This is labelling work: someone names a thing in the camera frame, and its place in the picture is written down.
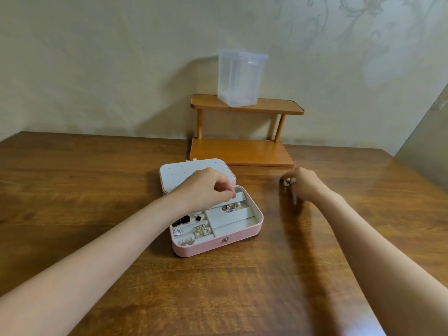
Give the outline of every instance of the jewelry box lid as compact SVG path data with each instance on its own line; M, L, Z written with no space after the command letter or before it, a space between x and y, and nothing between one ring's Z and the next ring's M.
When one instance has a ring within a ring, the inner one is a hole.
M162 165L160 168L160 180L162 182L163 192L170 193L176 186L180 185L185 179L192 175L194 171L203 170L205 168L212 168L225 174L232 184L235 184L237 181L233 172L221 159L194 159L183 163Z

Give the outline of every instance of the wooden shelf base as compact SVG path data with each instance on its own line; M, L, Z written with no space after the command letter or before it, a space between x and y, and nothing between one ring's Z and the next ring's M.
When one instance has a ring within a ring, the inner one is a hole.
M193 138L190 160L219 158L228 165L294 166L294 160L280 141L221 138Z

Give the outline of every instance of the wall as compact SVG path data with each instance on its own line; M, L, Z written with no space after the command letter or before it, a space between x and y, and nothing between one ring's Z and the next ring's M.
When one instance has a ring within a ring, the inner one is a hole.
M261 97L305 109L282 141L395 154L448 82L447 0L0 0L0 136L186 138L219 48L268 53ZM204 135L278 118L208 112Z
M448 85L396 156L448 192Z

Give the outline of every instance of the hand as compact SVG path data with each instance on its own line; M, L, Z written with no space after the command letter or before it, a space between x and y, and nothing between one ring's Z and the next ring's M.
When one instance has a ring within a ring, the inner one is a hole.
M171 194L176 196L179 205L185 206L185 214L206 210L236 197L229 178L212 168L195 171Z
M317 177L316 172L307 170L305 168L297 167L289 172L286 172L281 177L283 180L288 178L295 178L296 182L291 189L297 197L302 200L314 201L319 194L330 189Z

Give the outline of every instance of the clear plastic container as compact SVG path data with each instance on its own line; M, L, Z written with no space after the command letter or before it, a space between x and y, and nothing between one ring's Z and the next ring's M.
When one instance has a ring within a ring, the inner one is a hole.
M267 54L220 50L218 99L230 107L255 105Z

